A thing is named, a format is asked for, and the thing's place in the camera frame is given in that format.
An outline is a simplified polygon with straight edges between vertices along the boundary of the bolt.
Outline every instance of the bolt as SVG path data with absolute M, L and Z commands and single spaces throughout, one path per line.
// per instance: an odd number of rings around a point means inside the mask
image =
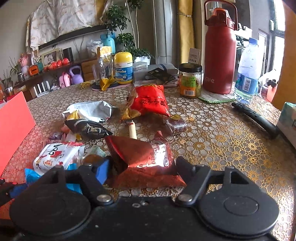
M 132 206 L 138 208 L 138 207 L 141 207 L 141 204 L 139 204 L 139 203 L 133 203 Z
M 101 194 L 96 198 L 99 202 L 110 202 L 112 200 L 110 195 Z
M 182 202 L 191 202 L 193 197 L 189 194 L 180 194 L 178 199 Z

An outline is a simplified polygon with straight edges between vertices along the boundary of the purple kettlebell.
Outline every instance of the purple kettlebell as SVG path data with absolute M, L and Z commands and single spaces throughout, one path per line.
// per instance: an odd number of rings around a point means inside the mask
M 73 69 L 79 69 L 80 70 L 79 74 L 73 74 L 72 72 Z M 83 78 L 81 76 L 81 67 L 79 65 L 71 67 L 69 69 L 69 73 L 72 77 L 71 79 L 72 85 L 83 83 Z

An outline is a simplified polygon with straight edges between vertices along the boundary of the pink backpack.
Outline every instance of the pink backpack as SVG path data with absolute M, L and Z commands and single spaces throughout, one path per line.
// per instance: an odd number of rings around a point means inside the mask
M 71 85 L 70 75 L 68 73 L 62 73 L 62 75 L 59 77 L 59 85 L 62 89 Z

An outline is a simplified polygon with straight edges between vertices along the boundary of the red folder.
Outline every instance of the red folder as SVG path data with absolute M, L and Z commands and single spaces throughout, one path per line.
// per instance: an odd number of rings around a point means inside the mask
M 0 108 L 0 176 L 19 145 L 36 125 L 23 92 Z

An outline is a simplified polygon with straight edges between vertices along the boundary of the black cylinder speaker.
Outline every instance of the black cylinder speaker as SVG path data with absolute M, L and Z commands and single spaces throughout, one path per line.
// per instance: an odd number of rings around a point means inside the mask
M 70 62 L 74 61 L 71 47 L 63 49 L 63 55 L 64 55 L 64 58 L 69 59 Z

